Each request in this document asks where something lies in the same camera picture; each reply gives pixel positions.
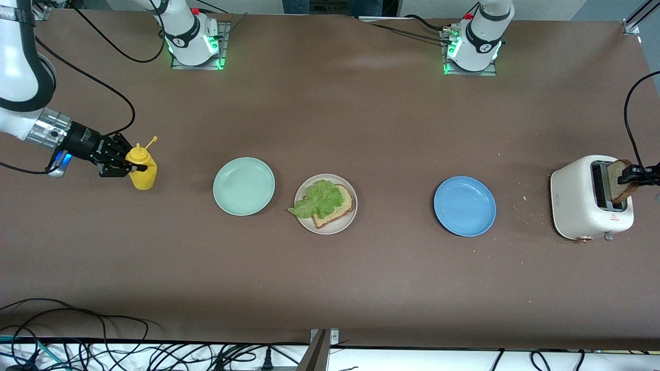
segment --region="mint green plate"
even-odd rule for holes
[[[241,157],[224,165],[213,182],[213,197],[231,215],[244,217],[268,205],[275,192],[275,176],[263,161]]]

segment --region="person's leg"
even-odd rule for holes
[[[348,0],[348,4],[354,17],[380,17],[383,12],[383,0]]]
[[[282,0],[285,14],[309,14],[310,0]]]

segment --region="toast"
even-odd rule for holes
[[[342,197],[344,197],[344,203],[341,204],[340,207],[337,207],[332,214],[328,215],[325,218],[319,218],[316,214],[312,215],[312,219],[314,219],[314,224],[316,225],[317,229],[321,229],[324,226],[326,226],[330,222],[334,222],[335,220],[345,216],[346,214],[350,213],[353,211],[353,207],[355,202],[353,201],[353,196],[350,195],[350,191],[343,185],[341,184],[335,184],[337,188],[339,188],[339,191],[341,192]]]
[[[619,184],[618,177],[621,172],[632,165],[628,160],[617,160],[607,165],[607,177],[610,184],[610,196],[615,205],[625,201],[628,196],[637,190],[636,183]]]

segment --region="lettuce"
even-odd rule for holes
[[[344,197],[339,188],[327,180],[319,180],[306,190],[307,197],[296,202],[289,211],[298,218],[311,218],[316,214],[323,219],[344,203]]]

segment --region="yellow squeeze bottle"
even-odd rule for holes
[[[149,148],[151,143],[157,140],[158,137],[154,137],[145,148],[140,147],[140,143],[137,143],[135,148],[132,148],[128,154],[126,154],[126,161],[130,161],[136,165],[147,165],[147,169],[143,172],[136,170],[128,174],[131,177],[133,185],[141,191],[150,189],[154,186],[154,182],[156,181],[158,165],[156,165],[156,161],[154,161],[149,152],[147,152],[147,148]]]

